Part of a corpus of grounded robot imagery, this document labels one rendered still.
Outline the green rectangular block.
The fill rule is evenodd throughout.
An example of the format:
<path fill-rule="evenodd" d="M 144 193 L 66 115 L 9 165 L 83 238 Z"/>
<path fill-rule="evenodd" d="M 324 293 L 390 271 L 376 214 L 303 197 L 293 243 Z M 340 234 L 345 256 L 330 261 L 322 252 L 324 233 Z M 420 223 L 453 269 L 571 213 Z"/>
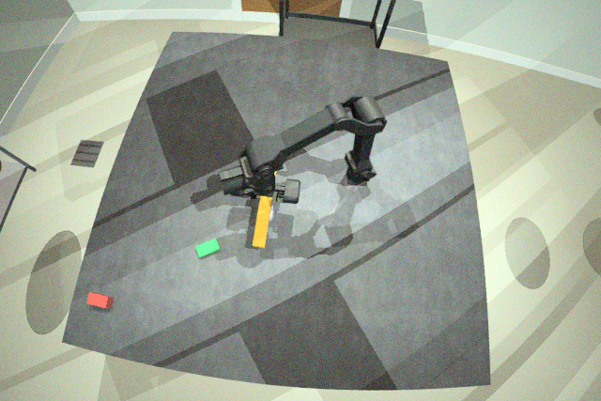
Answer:
<path fill-rule="evenodd" d="M 221 251 L 221 247 L 217 239 L 210 240 L 207 243 L 202 243 L 201 245 L 195 247 L 195 249 L 200 258 L 209 254 L 213 254 L 216 251 Z"/>

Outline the yellow bar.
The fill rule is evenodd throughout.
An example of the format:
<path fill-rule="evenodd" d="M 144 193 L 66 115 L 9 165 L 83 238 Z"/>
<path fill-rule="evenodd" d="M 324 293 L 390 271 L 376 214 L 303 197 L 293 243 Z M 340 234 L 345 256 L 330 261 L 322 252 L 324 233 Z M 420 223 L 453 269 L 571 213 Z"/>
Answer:
<path fill-rule="evenodd" d="M 266 246 L 271 201 L 272 197 L 260 196 L 258 216 L 254 231 L 254 247 L 265 248 Z"/>

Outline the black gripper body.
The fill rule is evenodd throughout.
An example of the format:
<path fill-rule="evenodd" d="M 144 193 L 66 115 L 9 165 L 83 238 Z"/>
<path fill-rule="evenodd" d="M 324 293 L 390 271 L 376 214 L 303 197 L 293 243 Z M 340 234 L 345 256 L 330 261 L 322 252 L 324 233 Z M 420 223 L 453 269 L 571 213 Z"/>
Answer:
<path fill-rule="evenodd" d="M 301 182 L 296 179 L 287 178 L 286 181 L 281 181 L 280 183 L 275 182 L 274 179 L 267 187 L 258 187 L 254 184 L 249 187 L 249 189 L 230 193 L 230 195 L 242 197 L 244 194 L 250 195 L 250 193 L 254 193 L 254 195 L 258 196 L 272 197 L 273 192 L 278 192 L 279 196 L 284 198 L 284 202 L 290 204 L 299 203 Z"/>

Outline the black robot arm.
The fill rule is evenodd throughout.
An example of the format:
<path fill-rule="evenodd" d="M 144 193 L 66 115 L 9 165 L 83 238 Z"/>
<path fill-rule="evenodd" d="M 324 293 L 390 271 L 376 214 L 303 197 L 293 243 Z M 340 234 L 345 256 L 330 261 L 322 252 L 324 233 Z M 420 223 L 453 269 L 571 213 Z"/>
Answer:
<path fill-rule="evenodd" d="M 239 166 L 218 173 L 223 194 L 243 191 L 253 184 L 269 186 L 275 179 L 275 171 L 284 169 L 283 164 L 289 155 L 333 131 L 355 134 L 353 149 L 345 156 L 347 183 L 367 186 L 367 182 L 377 174 L 370 160 L 371 148 L 375 135 L 384 130 L 387 118 L 373 96 L 349 96 L 325 107 L 277 135 L 263 135 L 251 141 L 238 155 Z M 348 117 L 345 111 L 350 107 L 354 118 Z"/>

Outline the red rectangular block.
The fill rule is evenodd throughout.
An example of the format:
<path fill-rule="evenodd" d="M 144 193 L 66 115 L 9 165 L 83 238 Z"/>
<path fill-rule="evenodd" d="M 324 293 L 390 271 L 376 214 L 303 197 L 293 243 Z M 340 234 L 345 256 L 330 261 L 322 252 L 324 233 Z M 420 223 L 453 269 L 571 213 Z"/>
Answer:
<path fill-rule="evenodd" d="M 103 308 L 112 308 L 113 301 L 114 297 L 89 292 L 87 303 Z"/>

